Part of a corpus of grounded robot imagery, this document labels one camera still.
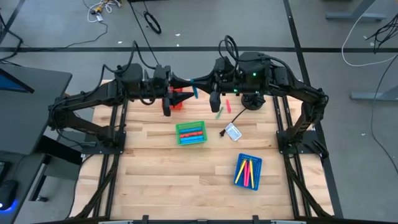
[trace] wooden table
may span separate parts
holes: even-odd
[[[231,103],[230,114],[225,99]],[[234,122],[243,134],[236,142],[228,135],[221,138],[219,132],[243,109],[241,97],[222,96],[224,111],[219,119],[215,119],[208,100],[209,95],[200,91],[199,99],[184,101],[183,110],[172,111],[171,117],[163,115],[161,100],[151,106],[139,101],[129,103],[126,148],[120,158],[111,219],[140,220],[143,215],[149,215],[151,220],[242,220],[251,219],[252,215],[259,215],[260,219],[293,218],[284,161],[277,150],[272,98],[267,96],[260,110],[246,110]],[[289,103],[295,121],[300,116],[301,102],[289,98]],[[97,106],[93,122],[108,125],[110,116],[111,108]],[[202,120],[207,142],[179,146],[175,124]],[[233,185],[241,152],[263,160],[258,191]],[[81,168],[72,216],[81,211],[96,190],[102,157],[93,156]],[[309,191],[327,212],[333,213],[319,158],[314,154],[300,157]],[[301,195],[297,188],[296,191],[303,215]],[[104,196],[100,214],[104,212],[106,193]]]

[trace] desk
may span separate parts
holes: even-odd
[[[126,148],[119,162],[112,220],[140,220],[143,215],[149,215],[151,220],[250,220],[252,215],[259,215],[260,219],[293,218],[284,160],[277,149],[278,127],[272,98],[267,96],[260,110],[247,110],[234,122],[243,134],[236,142],[227,135],[219,137],[219,132],[243,109],[241,97],[222,96],[224,107],[225,99],[229,99],[232,113],[228,114],[225,108],[220,119],[215,119],[209,95],[202,91],[199,99],[184,101],[183,110],[172,111],[171,117],[163,116],[161,100],[151,106],[139,101],[129,103]],[[300,115],[301,101],[289,98],[289,103],[295,121]],[[111,108],[98,106],[93,122],[108,125],[110,116]],[[206,123],[207,142],[178,146],[175,124],[200,120]],[[241,152],[263,159],[257,192],[233,185]],[[333,214],[319,158],[314,154],[302,154],[300,158],[309,191]],[[93,156],[82,167],[72,216],[81,211],[96,190],[101,162],[102,156]],[[298,190],[297,199],[303,215]]]
[[[7,224],[14,222],[46,157],[38,149],[49,105],[64,94],[72,75],[13,65],[0,67],[35,90],[33,94],[0,90],[0,161],[12,163],[5,180],[14,179],[19,184],[12,210],[0,211],[1,224]]]

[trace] yellow marker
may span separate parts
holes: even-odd
[[[253,161],[250,160],[250,178],[251,178],[251,188],[254,188],[254,174],[253,174]]]
[[[238,176],[236,177],[236,180],[235,180],[235,184],[238,183],[239,177],[242,174],[242,170],[243,170],[245,164],[246,164],[246,159],[244,159],[243,162],[242,162],[241,169],[239,170]]]

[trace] green marker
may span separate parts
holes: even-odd
[[[220,111],[218,112],[216,119],[220,118],[221,112],[223,112],[224,106],[221,107]]]

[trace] black desk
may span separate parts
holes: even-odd
[[[14,179],[19,184],[12,209],[0,211],[0,223],[8,224],[16,219],[40,166],[48,156],[38,152],[49,142],[53,144],[51,139],[42,137],[47,127],[48,107],[56,97],[64,94],[72,75],[13,65],[0,67],[35,89],[33,94],[0,90],[0,161],[12,163],[5,180]],[[57,149],[62,150],[59,146],[52,148],[54,151]]]

